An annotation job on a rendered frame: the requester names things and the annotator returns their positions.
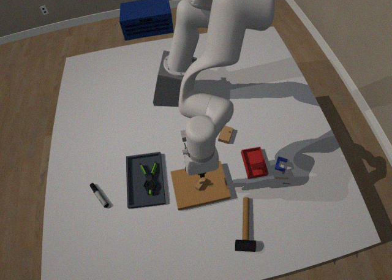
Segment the mallet with black head and wooden handle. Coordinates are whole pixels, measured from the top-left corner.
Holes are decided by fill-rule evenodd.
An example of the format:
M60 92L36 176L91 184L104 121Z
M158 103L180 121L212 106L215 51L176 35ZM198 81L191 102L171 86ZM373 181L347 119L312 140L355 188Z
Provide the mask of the mallet with black head and wooden handle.
M235 241L235 251L256 251L256 241L249 240L249 197L243 198L243 238Z

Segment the small tan wooden block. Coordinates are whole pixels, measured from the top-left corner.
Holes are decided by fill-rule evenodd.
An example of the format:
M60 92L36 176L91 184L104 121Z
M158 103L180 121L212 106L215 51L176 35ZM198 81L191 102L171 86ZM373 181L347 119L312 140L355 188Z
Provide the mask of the small tan wooden block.
M218 141L229 144L232 132L233 132L232 127L224 126L224 128L220 132Z

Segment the light wooden board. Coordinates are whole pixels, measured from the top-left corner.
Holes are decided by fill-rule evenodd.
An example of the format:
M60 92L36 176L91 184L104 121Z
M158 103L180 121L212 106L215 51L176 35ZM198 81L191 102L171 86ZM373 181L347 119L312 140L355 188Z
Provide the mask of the light wooden board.
M185 169L180 169L171 171L171 178L178 210L220 202L231 197L221 161L217 170L205 174L206 182L200 190L195 188L200 175L188 175Z

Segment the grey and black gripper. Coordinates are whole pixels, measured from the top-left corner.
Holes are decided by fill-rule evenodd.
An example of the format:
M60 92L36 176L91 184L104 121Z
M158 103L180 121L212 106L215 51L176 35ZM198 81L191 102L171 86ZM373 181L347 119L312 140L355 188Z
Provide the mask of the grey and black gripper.
M188 175L200 175L200 178L205 177L205 173L217 170L219 168L219 155L215 147L214 156L211 160L204 163L193 161L189 155L184 155L185 170Z

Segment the small light wooden block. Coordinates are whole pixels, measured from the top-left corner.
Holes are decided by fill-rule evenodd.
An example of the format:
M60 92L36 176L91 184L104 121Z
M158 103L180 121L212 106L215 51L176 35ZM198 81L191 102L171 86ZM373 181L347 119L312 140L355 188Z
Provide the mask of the small light wooden block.
M206 179L204 179L203 177L201 178L201 180L202 180L202 183L201 184L199 184L199 182L195 185L195 188L197 189L197 190L200 190L201 188L202 188L202 186L204 185L204 183L206 182Z

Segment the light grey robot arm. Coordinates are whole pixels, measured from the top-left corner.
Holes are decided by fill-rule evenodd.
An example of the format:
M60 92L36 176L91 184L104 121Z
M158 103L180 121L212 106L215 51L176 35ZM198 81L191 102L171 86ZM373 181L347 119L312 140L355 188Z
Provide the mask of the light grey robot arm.
M211 6L212 5L212 6ZM183 77L179 111L188 118L181 131L187 148L183 154L198 163L214 156L216 137L233 115L233 103L222 97L194 90L199 72L239 61L246 29L264 31L274 18L274 0L182 0L176 11L176 26L165 70ZM210 13L211 12L211 13ZM199 40L197 28L208 28L205 50L192 63Z

